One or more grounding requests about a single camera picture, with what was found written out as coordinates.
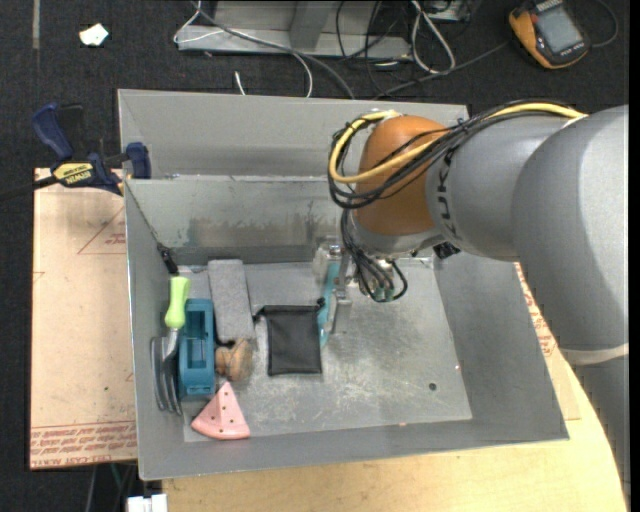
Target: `yellow-green handle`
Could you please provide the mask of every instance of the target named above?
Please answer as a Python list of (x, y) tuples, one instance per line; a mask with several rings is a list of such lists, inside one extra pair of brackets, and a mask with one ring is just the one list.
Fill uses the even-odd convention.
[(184, 305), (189, 296), (191, 280), (186, 277), (175, 276), (171, 278), (171, 298), (169, 309), (164, 316), (164, 322), (170, 329), (180, 329), (185, 322)]

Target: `yellow clamp label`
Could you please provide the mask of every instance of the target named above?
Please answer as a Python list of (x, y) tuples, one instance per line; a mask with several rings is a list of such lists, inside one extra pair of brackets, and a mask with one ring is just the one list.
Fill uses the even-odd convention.
[(66, 185), (73, 185), (74, 183), (91, 178), (92, 170), (93, 166), (88, 162), (71, 162), (62, 164), (53, 171), (53, 175)]

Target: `gray box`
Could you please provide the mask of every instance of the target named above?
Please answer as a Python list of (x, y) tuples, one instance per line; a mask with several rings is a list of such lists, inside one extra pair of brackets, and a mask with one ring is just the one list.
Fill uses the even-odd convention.
[(158, 242), (196, 282), (192, 294), (206, 293), (210, 259), (238, 258), (254, 314), (311, 304), (314, 250), (339, 233), (325, 178), (331, 135), (372, 108), (445, 125), (467, 114), (457, 105), (131, 90), (119, 91), (119, 108), (123, 148), (145, 143), (153, 165), (152, 179), (125, 188), (142, 479), (567, 437), (514, 266), (466, 254), (400, 261), (410, 287), (397, 303), (350, 289), (349, 332), (322, 349), (322, 375), (268, 377), (258, 322), (254, 372), (234, 384), (251, 438), (194, 433), (197, 408), (185, 418), (161, 412), (149, 353), (168, 305)]

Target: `black floor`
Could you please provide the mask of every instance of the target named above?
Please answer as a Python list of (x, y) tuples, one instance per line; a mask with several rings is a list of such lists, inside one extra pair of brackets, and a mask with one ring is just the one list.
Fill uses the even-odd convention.
[[(606, 0), (619, 23), (612, 43), (594, 48), (570, 68), (555, 71), (525, 60), (513, 42), (505, 20), (518, 3), (481, 2), (467, 26), (443, 29), (459, 63), (509, 41), (506, 47), (449, 76), (409, 87), (395, 99), (462, 103), (474, 112), (509, 100), (539, 97), (567, 101), (587, 113), (629, 102), (629, 1)], [(33, 39), (35, 4), (40, 5), (37, 50)], [(614, 23), (601, 2), (574, 0), (571, 4), (594, 42), (605, 41), (613, 33)], [(115, 102), (119, 88), (238, 93), (233, 82), (233, 72), (238, 71), (248, 94), (304, 95), (304, 71), (290, 56), (178, 52), (172, 43), (173, 33), (192, 12), (189, 2), (3, 0), (0, 192), (28, 185), (32, 168), (52, 163), (53, 155), (30, 126), (32, 113), (49, 101), (83, 104), (85, 138), (102, 140), (110, 154), (119, 149)], [(110, 30), (111, 39), (103, 48), (84, 47), (78, 31), (98, 22)], [(424, 43), (434, 61), (442, 62), (437, 46), (427, 40)], [(397, 75), (421, 76), (411, 65), (405, 65), (396, 76), (373, 70), (374, 85), (362, 61), (325, 62), (340, 73), (358, 98), (371, 98), (379, 90), (398, 85)], [(317, 65), (312, 68), (315, 97), (345, 97), (330, 74)], [(0, 343), (4, 350), (0, 370), (0, 510), (84, 510), (93, 468), (33, 473), (26, 464), (32, 206), (28, 195), (0, 203), (0, 240), (4, 243), (0, 249)], [(132, 474), (126, 465), (101, 466), (96, 473), (94, 510), (112, 510), (118, 502), (115, 482)], [(141, 491), (139, 483), (132, 482), (130, 492), (134, 491)]]

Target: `black pouch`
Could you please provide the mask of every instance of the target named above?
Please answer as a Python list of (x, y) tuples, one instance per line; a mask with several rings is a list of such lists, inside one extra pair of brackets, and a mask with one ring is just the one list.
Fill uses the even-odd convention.
[(256, 316), (267, 321), (269, 375), (322, 373), (316, 306), (264, 306)]

